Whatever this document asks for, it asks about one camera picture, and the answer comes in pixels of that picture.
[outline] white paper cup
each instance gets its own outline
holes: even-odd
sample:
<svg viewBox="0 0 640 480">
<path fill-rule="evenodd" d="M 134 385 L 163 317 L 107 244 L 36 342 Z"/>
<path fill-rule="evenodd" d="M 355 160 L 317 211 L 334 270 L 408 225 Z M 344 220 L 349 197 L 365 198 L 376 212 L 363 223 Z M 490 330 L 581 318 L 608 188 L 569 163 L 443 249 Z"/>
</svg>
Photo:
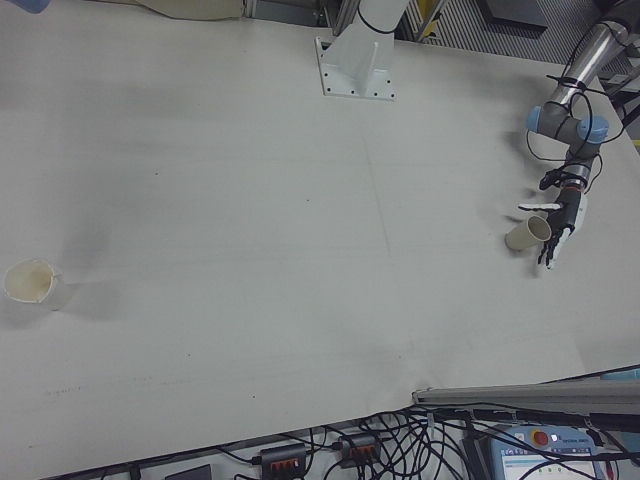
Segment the white paper cup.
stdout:
<svg viewBox="0 0 640 480">
<path fill-rule="evenodd" d="M 62 272 L 46 260 L 32 258 L 11 267 L 4 276 L 4 293 L 20 303 L 34 303 L 60 310 L 71 289 L 62 282 Z"/>
<path fill-rule="evenodd" d="M 547 221 L 534 215 L 527 218 L 504 236 L 504 242 L 511 250 L 524 250 L 551 238 L 551 227 Z"/>
</svg>

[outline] red emergency stop button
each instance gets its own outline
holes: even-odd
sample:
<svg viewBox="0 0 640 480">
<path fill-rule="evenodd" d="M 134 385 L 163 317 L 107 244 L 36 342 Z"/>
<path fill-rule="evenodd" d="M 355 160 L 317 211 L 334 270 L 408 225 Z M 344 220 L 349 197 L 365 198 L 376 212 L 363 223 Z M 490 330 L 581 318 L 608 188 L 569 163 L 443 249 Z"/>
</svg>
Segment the red emergency stop button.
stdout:
<svg viewBox="0 0 640 480">
<path fill-rule="evenodd" d="M 534 430 L 531 432 L 533 443 L 544 447 L 549 443 L 549 436 L 541 430 Z"/>
</svg>

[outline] screen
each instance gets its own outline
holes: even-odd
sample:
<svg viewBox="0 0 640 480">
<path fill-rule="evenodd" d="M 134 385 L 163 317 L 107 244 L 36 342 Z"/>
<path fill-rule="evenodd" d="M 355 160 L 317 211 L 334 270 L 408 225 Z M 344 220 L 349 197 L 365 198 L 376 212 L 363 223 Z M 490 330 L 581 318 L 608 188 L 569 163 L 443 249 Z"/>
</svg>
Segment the screen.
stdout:
<svg viewBox="0 0 640 480">
<path fill-rule="evenodd" d="M 577 456 L 591 455 L 591 451 L 588 448 L 553 448 L 550 452 Z M 501 450 L 500 453 L 502 454 L 502 468 L 505 480 L 520 480 L 520 477 L 532 467 L 547 461 L 540 455 L 529 454 L 529 452 L 518 448 Z M 572 461 L 567 462 L 567 465 L 588 475 L 595 476 L 593 463 L 590 461 Z M 585 478 L 567 470 L 563 465 L 547 465 L 533 472 L 527 477 L 527 480 L 584 480 Z"/>
</svg>

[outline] white table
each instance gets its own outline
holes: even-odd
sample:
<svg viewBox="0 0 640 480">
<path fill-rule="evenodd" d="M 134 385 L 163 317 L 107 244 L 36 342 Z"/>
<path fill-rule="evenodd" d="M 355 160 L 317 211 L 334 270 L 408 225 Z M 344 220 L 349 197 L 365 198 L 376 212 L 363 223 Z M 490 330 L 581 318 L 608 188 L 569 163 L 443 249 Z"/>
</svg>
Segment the white table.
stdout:
<svg viewBox="0 0 640 480">
<path fill-rule="evenodd" d="M 536 270 L 502 238 L 550 168 L 523 122 L 559 67 L 398 44 L 395 103 L 328 98 L 318 33 L 0 5 L 0 266 L 75 285 L 0 304 L 0 478 L 640 362 L 628 137 Z"/>
</svg>

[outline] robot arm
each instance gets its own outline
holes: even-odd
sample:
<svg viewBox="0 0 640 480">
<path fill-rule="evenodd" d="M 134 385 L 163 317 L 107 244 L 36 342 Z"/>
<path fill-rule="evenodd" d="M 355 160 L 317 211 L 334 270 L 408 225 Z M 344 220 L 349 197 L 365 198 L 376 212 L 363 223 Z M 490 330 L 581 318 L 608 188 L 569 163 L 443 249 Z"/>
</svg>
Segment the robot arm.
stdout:
<svg viewBox="0 0 640 480">
<path fill-rule="evenodd" d="M 29 13 L 40 13 L 51 0 L 9 0 L 11 3 L 15 3 L 23 10 L 26 10 Z"/>
<path fill-rule="evenodd" d="M 594 116 L 578 119 L 572 115 L 574 99 L 585 95 L 587 86 L 598 71 L 622 52 L 640 34 L 640 0 L 618 2 L 592 29 L 591 40 L 571 67 L 558 78 L 550 99 L 534 107 L 527 119 L 529 131 L 568 145 L 564 164 L 548 171 L 540 181 L 540 190 L 557 187 L 554 203 L 527 205 L 522 210 L 547 212 L 552 236 L 545 242 L 538 263 L 555 266 L 558 254 L 569 236 L 577 232 L 587 209 L 585 188 L 594 160 L 609 130 L 607 120 Z"/>
</svg>

